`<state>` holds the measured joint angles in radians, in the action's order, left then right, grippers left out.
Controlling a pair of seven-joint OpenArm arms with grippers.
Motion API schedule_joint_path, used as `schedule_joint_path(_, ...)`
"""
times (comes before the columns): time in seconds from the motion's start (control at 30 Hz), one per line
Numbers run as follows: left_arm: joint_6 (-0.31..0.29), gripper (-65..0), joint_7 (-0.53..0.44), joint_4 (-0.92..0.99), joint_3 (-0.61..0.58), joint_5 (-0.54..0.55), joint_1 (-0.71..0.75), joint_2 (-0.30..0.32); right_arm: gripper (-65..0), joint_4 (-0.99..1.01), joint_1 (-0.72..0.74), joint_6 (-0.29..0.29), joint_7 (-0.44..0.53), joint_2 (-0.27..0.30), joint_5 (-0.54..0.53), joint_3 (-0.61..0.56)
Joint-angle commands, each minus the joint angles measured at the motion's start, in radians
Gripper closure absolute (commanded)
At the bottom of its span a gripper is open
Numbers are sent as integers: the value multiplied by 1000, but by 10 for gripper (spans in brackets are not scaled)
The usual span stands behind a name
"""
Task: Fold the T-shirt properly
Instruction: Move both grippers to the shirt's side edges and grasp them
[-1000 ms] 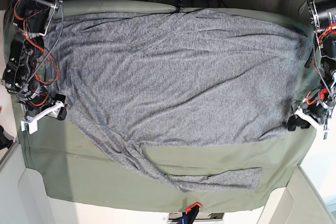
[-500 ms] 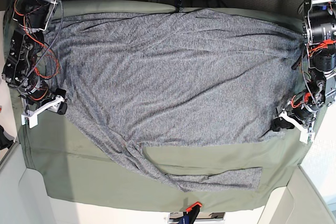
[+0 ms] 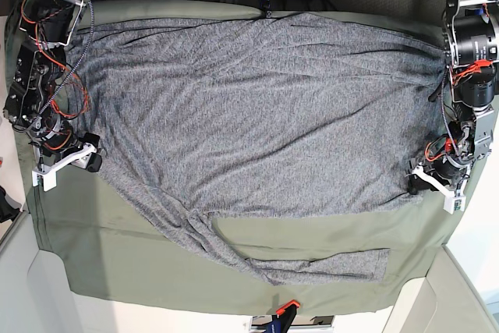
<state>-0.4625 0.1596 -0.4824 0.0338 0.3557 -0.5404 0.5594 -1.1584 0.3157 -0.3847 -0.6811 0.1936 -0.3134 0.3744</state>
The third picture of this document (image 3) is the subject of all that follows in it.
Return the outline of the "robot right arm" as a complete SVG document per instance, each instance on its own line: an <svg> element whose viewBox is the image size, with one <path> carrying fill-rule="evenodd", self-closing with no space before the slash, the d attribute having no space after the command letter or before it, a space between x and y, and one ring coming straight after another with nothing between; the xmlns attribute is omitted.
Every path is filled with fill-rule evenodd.
<svg viewBox="0 0 499 333"><path fill-rule="evenodd" d="M79 21L91 0L22 0L19 29L25 37L19 47L16 70L3 109L17 133L28 136L38 152L37 166L45 158L56 162L85 146L89 153L74 165L98 172L102 157L99 136L78 136L71 121L89 108L87 89L76 73L77 64L65 56Z"/></svg>

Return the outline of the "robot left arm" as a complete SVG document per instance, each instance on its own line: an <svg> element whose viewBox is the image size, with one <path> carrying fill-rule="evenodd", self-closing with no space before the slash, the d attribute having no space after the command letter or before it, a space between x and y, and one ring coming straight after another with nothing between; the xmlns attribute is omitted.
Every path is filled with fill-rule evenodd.
<svg viewBox="0 0 499 333"><path fill-rule="evenodd" d="M465 209L472 168L494 144L498 0L446 0L443 20L444 77L429 100L440 102L445 131L409 162L408 190L438 191L454 213Z"/></svg>

